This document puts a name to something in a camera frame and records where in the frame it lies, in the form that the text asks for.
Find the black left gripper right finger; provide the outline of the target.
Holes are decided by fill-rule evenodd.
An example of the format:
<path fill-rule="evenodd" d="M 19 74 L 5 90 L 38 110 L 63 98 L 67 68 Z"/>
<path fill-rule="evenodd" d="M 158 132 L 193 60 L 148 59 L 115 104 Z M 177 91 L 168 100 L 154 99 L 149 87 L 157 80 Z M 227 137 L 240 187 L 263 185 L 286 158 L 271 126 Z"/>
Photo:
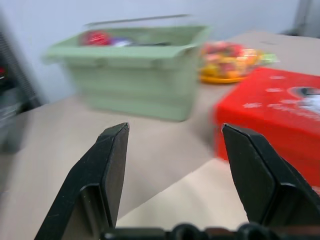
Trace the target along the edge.
<path fill-rule="evenodd" d="M 267 139 L 248 128 L 222 127 L 230 171 L 248 224 L 237 240 L 318 240 L 320 197 Z"/>

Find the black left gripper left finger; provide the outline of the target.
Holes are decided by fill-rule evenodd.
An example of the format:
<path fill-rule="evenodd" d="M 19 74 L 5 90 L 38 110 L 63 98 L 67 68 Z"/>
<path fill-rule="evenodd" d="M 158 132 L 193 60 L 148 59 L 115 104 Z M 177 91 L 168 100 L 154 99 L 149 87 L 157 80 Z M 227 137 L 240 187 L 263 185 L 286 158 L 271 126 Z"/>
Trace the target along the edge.
<path fill-rule="evenodd" d="M 129 129 L 124 122 L 98 136 L 69 171 L 35 239 L 99 240 L 116 226 Z"/>

